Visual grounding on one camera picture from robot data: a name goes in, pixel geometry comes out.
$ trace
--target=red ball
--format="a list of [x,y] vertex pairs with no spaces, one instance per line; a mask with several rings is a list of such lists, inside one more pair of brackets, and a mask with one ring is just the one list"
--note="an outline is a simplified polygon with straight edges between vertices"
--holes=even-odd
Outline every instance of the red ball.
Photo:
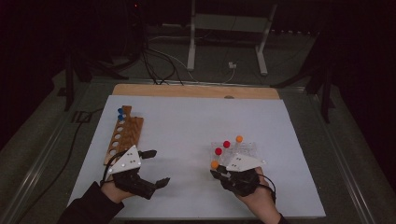
[[224,141],[224,143],[223,143],[223,146],[224,146],[225,148],[230,147],[230,145],[231,145],[231,143],[230,143],[229,141]]
[[221,153],[222,153],[222,150],[221,150],[221,148],[219,148],[219,147],[217,147],[216,149],[215,149],[215,153],[216,153],[216,155],[221,155]]

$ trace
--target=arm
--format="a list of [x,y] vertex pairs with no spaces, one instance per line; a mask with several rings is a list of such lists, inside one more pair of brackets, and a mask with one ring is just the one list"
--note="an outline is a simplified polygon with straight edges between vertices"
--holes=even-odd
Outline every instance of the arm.
[[[259,175],[263,175],[262,168],[256,168]],[[260,176],[261,184],[268,186],[263,176]],[[236,195],[236,197],[244,203],[247,208],[265,224],[287,224],[288,221],[282,217],[277,211],[274,201],[271,197],[271,192],[265,188],[256,188],[254,193],[246,197]]]
[[58,224],[106,224],[124,207],[122,200],[131,196],[116,188],[114,182],[107,182],[101,188],[94,182],[81,198],[70,203]]

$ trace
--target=floor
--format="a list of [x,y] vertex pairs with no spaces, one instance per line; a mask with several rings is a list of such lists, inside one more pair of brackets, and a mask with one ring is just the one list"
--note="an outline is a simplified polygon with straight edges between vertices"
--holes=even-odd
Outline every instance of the floor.
[[[260,75],[254,53],[258,36],[202,32],[197,39],[195,69],[187,72],[188,30],[172,28],[150,31],[149,47],[170,55],[177,74],[163,84],[262,86],[296,75],[315,42],[309,35],[270,34],[264,49],[269,70]],[[54,78],[55,90],[23,124],[1,150],[0,211],[2,223],[55,223],[65,209],[70,193],[90,145],[106,98],[118,83],[152,83],[146,65],[158,77],[172,74],[173,65],[152,56],[139,60],[120,72],[128,80],[116,80],[95,73],[91,83],[76,81],[76,100],[64,112],[64,72]],[[228,67],[236,63],[236,68]],[[332,86],[330,124],[318,114],[319,96],[304,93],[309,77],[278,90],[290,113],[303,153],[325,212],[324,218],[290,218],[291,223],[393,223],[396,196],[380,172],[370,148],[349,114],[342,97]],[[76,111],[96,111],[87,123],[77,123]],[[59,174],[48,190],[46,188]],[[113,220],[112,223],[124,223]],[[155,223],[192,223],[196,221],[155,221]],[[223,223],[222,221],[198,221]],[[227,223],[249,223],[236,220]]]

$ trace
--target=human hand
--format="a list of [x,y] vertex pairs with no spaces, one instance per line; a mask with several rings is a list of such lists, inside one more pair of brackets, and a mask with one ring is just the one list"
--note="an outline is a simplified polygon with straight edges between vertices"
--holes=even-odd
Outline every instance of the human hand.
[[120,203],[122,200],[134,196],[131,192],[123,191],[116,187],[114,183],[113,176],[109,176],[107,181],[103,183],[101,191],[107,196],[108,199],[113,201],[113,203]]
[[[255,170],[259,174],[260,183],[268,186],[268,182],[263,177],[262,168],[257,167]],[[239,195],[236,195],[236,197],[262,222],[266,224],[277,224],[279,222],[280,214],[276,210],[270,190],[258,187],[252,194],[246,197]]]

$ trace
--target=wooden peg board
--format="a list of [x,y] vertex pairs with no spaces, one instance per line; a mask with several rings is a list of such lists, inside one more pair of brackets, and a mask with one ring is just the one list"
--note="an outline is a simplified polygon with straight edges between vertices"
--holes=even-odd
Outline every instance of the wooden peg board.
[[113,136],[105,157],[105,165],[117,153],[128,150],[133,145],[137,146],[139,142],[140,133],[143,127],[143,118],[132,117],[132,107],[123,105],[123,120],[117,119],[114,127]]

